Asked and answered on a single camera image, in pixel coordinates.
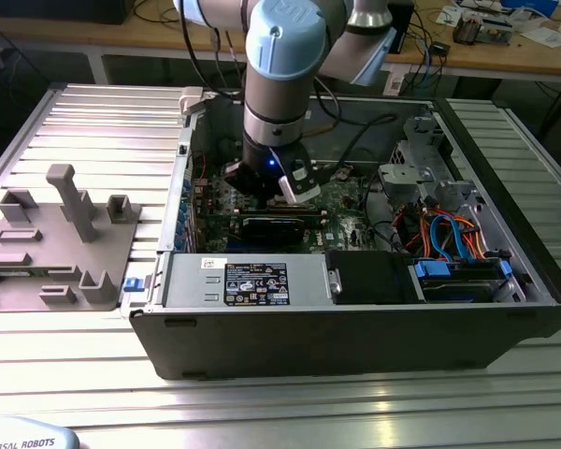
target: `workbench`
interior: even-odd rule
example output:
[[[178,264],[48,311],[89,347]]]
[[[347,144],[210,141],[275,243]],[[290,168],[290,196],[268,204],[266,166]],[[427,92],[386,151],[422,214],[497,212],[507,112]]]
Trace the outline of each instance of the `workbench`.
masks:
[[[161,10],[166,9],[167,1],[161,1]],[[509,46],[476,44],[469,47],[453,43],[453,28],[434,22],[439,10],[448,4],[448,0],[418,2],[424,26],[433,38],[451,45],[444,75],[561,81],[561,47],[550,49],[519,35],[513,38]],[[141,13],[157,19],[159,15],[156,0],[150,0],[142,6]],[[555,12],[554,18],[561,20],[561,7]],[[164,26],[144,22],[133,15],[122,25],[0,18],[0,29],[22,49],[85,54],[98,84],[109,84],[108,71],[103,62],[105,55],[189,58],[178,24]],[[189,32],[197,57],[214,59],[209,29],[191,24]],[[231,36],[239,53],[239,60],[245,61],[242,34],[235,32]],[[0,37],[0,47],[5,46],[7,43]],[[231,60],[224,39],[221,60]],[[422,60],[423,56],[416,50],[414,39],[407,38],[403,51],[389,55],[382,67],[382,70],[391,73],[385,93],[394,93],[403,76],[415,71]]]
[[[143,206],[126,272],[144,276],[178,149],[180,94],[48,91],[0,159],[0,199],[21,187],[60,202],[46,170],[73,164],[93,201],[125,194]],[[539,164],[555,174],[554,162],[490,102],[454,101],[499,178],[515,175],[508,190],[561,264],[561,181],[526,176]],[[519,140],[513,124],[528,136]],[[551,212],[538,213],[542,207]],[[72,427],[86,449],[561,447],[561,331],[525,341],[486,370],[169,382],[120,310],[0,313],[1,414]]]

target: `power supply label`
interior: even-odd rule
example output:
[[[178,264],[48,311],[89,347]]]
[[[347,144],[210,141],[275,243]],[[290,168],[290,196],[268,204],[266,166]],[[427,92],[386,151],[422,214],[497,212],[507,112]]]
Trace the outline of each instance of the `power supply label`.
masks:
[[[227,306],[288,306],[286,264],[226,264],[224,303]]]

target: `robotic arm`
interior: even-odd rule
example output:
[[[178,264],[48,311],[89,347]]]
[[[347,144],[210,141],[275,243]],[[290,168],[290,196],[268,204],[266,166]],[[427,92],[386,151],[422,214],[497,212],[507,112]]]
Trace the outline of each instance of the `robotic arm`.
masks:
[[[319,72],[360,85],[376,79],[396,34],[386,3],[175,0],[186,20],[247,32],[243,158],[225,168],[231,185],[289,204],[321,192],[300,142],[310,87]]]

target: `gray 3d printed holder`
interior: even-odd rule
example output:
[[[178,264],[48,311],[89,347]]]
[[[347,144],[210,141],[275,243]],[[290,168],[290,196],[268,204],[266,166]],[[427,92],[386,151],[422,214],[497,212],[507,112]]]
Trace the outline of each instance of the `gray 3d printed holder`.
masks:
[[[94,205],[74,175],[54,164],[46,176],[62,206],[38,204],[22,189],[0,202],[0,311],[116,307],[141,207],[127,196]]]

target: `universal robots logo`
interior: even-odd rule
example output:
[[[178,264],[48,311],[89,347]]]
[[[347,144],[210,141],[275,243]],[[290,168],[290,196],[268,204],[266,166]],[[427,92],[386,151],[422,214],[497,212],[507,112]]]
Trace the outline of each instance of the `universal robots logo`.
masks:
[[[295,0],[279,0],[272,10],[280,15],[292,16],[295,23],[302,22],[312,11],[310,7],[297,4]]]

